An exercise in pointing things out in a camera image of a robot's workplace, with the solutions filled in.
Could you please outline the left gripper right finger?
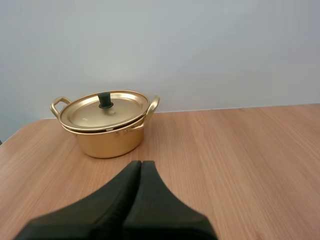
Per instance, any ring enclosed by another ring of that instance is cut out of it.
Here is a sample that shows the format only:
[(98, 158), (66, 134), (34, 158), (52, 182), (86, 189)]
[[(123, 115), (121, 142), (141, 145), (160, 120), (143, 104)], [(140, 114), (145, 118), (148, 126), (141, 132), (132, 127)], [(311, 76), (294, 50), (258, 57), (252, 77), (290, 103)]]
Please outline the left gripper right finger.
[(208, 218), (180, 201), (162, 181), (155, 162), (141, 165), (139, 188), (123, 223), (125, 240), (216, 240)]

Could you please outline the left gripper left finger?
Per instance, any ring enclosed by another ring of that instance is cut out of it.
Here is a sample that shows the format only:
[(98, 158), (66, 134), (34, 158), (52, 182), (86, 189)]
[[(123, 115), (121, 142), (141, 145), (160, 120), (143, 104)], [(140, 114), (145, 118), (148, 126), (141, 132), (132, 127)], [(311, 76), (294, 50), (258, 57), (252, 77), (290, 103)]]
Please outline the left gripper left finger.
[(117, 240), (135, 200), (142, 163), (132, 161), (112, 180), (85, 198), (34, 218), (17, 240)]

